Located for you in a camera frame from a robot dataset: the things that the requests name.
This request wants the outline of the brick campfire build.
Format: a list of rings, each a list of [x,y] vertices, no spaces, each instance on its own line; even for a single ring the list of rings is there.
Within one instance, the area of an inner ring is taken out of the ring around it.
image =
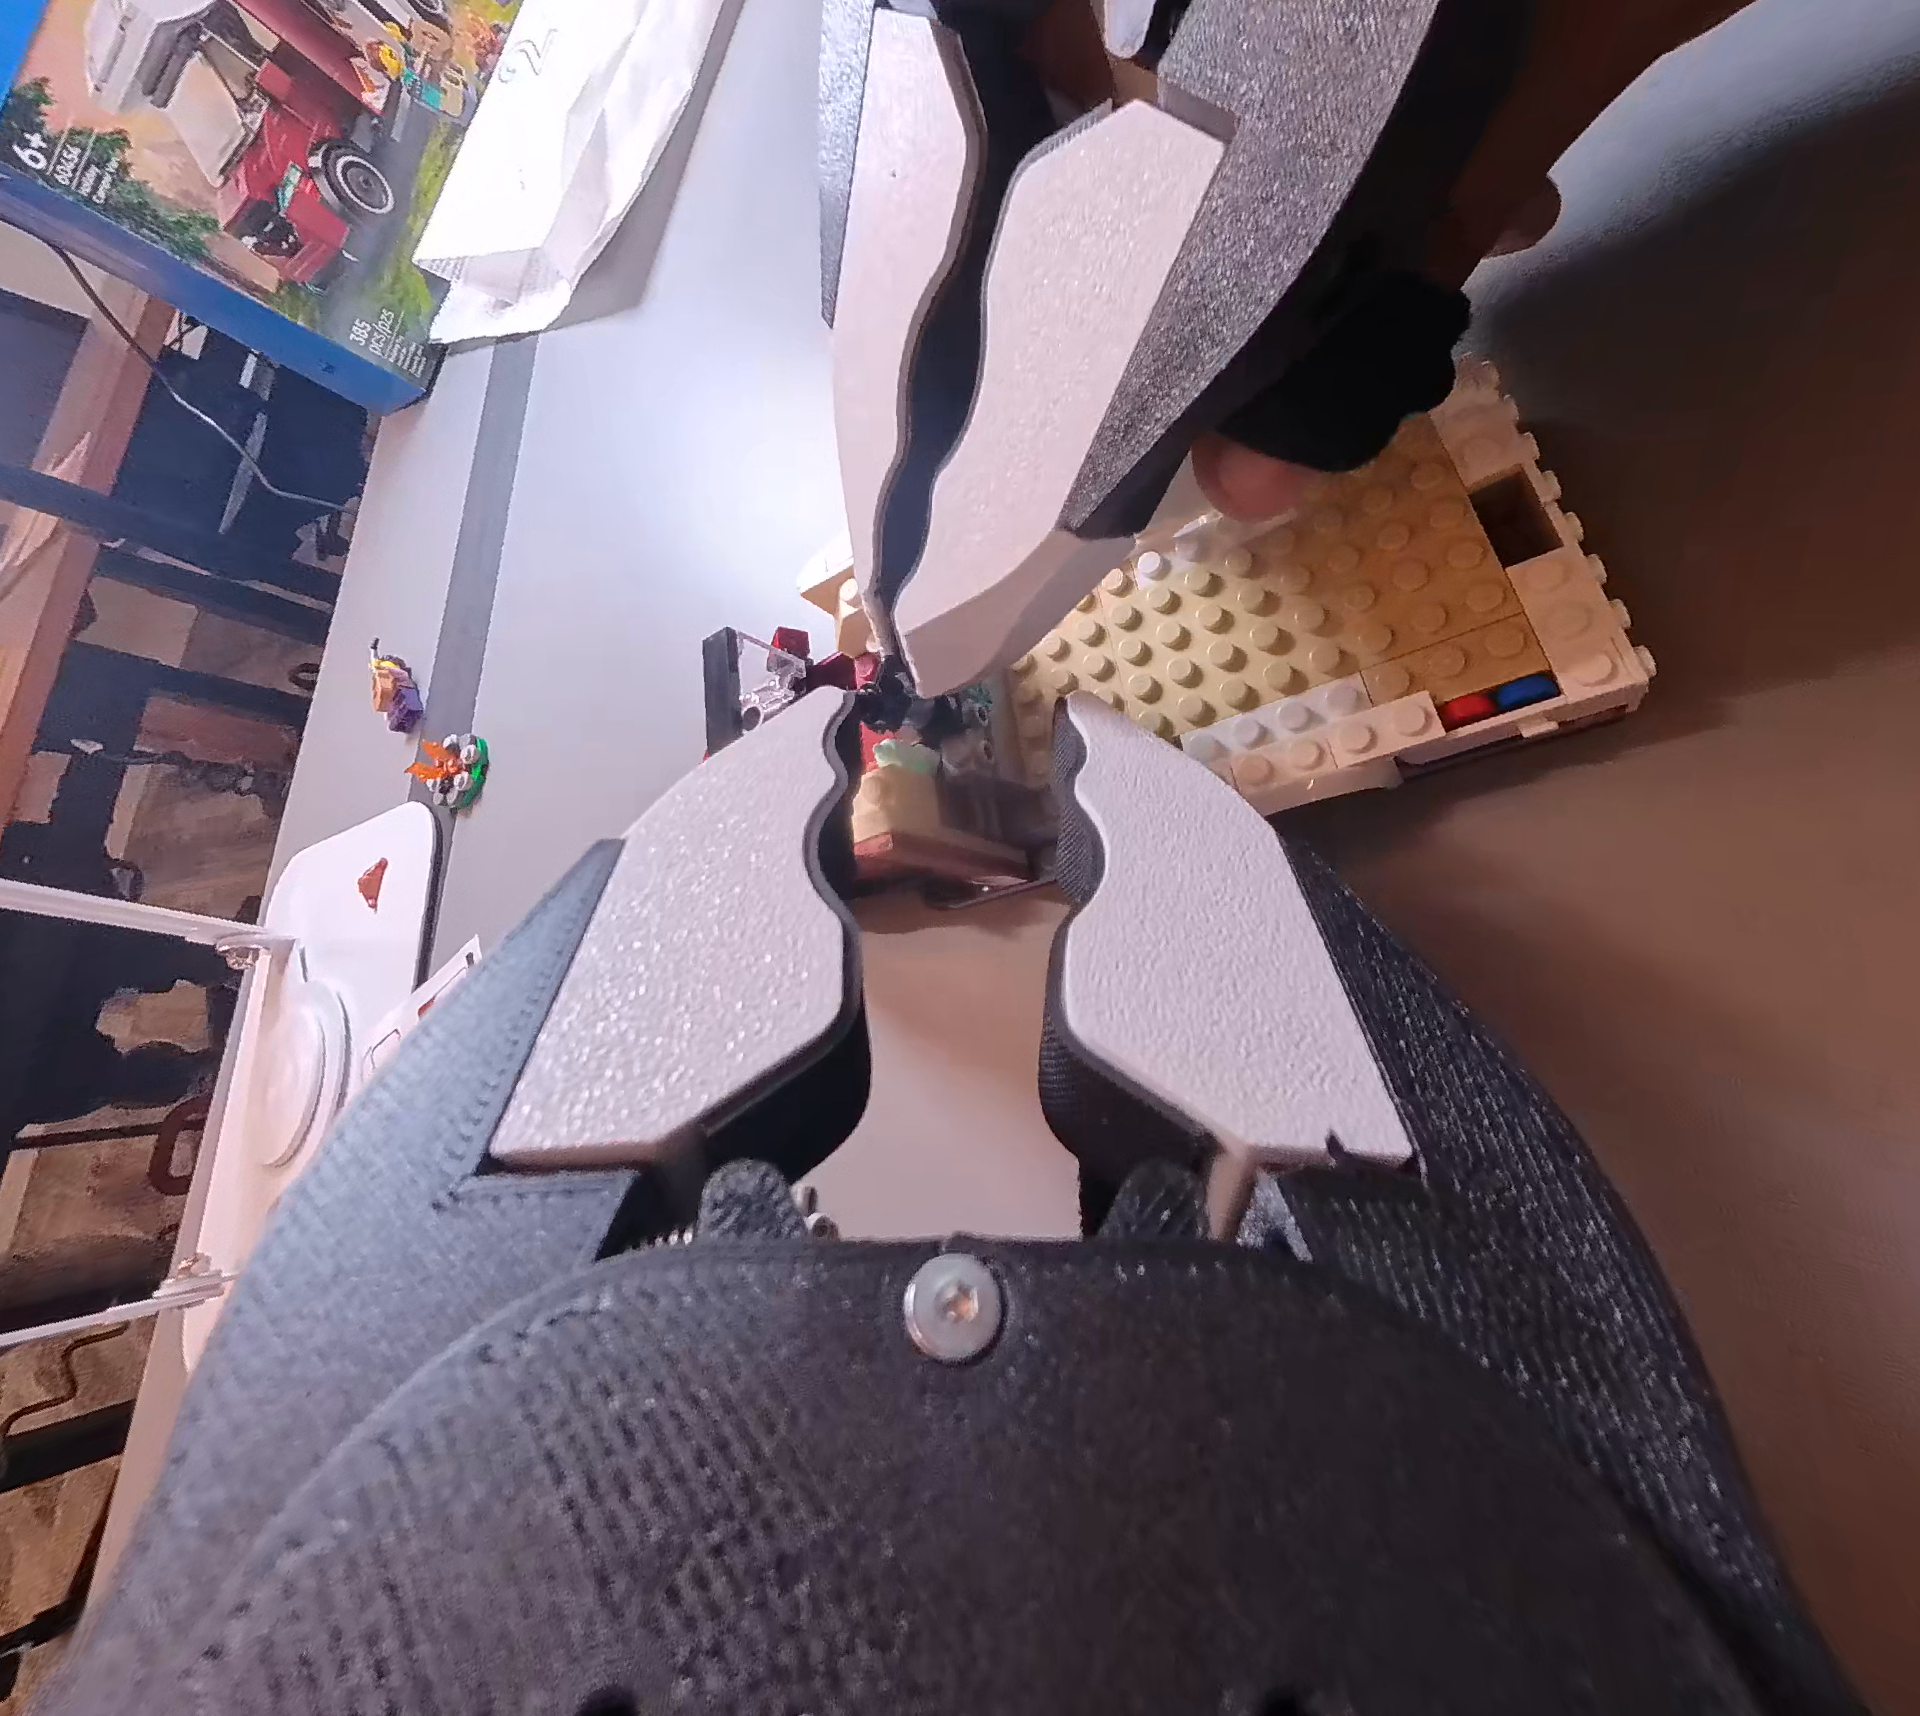
[[[404,776],[424,786],[433,806],[465,813],[488,786],[490,764],[488,740],[464,731],[445,740],[421,738]]]

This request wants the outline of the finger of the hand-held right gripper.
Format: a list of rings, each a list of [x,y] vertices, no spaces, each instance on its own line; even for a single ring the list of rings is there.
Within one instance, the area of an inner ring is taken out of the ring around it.
[[[1223,153],[1209,129],[1132,101],[1015,173],[972,405],[897,596],[919,692],[990,676],[1132,551],[1139,518],[1083,536],[1067,504]]]
[[[910,454],[910,376],[955,272],[986,163],[986,120],[955,31],[875,6],[830,327],[830,407],[851,574],[892,639],[901,545],[887,540]]]

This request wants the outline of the blue brick set box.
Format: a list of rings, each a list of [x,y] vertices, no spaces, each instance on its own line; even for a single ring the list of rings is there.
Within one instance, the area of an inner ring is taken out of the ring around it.
[[[393,410],[425,220],[518,0],[4,0],[4,220]]]

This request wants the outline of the tan white red brick vehicle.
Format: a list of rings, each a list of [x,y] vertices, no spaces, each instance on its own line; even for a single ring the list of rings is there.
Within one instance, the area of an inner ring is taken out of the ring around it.
[[[873,679],[849,549],[812,574],[806,600],[834,613],[830,654],[803,628],[703,642],[707,754]],[[943,908],[1048,881],[1052,719],[1076,692],[1276,816],[1617,720],[1656,672],[1497,364],[1469,355],[1436,408],[1271,524],[1203,514],[994,676],[921,695],[897,734],[856,714],[851,880]]]

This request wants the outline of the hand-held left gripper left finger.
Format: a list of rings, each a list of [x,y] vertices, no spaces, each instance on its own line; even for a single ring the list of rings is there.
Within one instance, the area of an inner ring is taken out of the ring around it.
[[[484,995],[525,1038],[484,1144],[497,1200],[599,1214],[646,1190],[679,1227],[755,1160],[802,1183],[856,1127],[871,1050],[856,928],[830,876],[851,695],[817,689],[661,793],[541,955]]]

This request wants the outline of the white paper bag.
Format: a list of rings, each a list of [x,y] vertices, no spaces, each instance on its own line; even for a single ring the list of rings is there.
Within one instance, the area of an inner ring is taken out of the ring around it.
[[[730,0],[523,0],[427,217],[434,345],[551,328],[655,178]]]

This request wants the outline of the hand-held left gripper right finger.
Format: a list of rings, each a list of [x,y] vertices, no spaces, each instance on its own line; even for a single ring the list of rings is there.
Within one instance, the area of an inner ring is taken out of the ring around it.
[[[1212,769],[1087,692],[1052,719],[1042,1115],[1083,1228],[1161,1162],[1232,1237],[1260,1174],[1416,1162],[1279,832]]]

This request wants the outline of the grey desk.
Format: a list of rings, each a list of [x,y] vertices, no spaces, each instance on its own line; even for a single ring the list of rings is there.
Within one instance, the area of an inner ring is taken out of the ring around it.
[[[343,617],[499,733],[499,942],[699,748],[697,644],[840,524],[817,0],[748,0],[676,193],[387,422]],[[1916,0],[1754,0],[1553,163],[1500,366],[1659,665],[1623,720],[1295,821],[1524,1058],[1678,1291],[1790,1573],[1916,1712]]]

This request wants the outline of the person's right hand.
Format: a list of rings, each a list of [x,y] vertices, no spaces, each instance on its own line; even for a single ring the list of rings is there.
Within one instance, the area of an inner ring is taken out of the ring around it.
[[[1553,175],[1545,175],[1503,217],[1502,231],[1480,250],[1480,260],[1519,256],[1548,236],[1563,212]],[[1306,464],[1260,454],[1229,435],[1203,433],[1187,460],[1203,498],[1225,518],[1258,523],[1284,514],[1309,487]]]

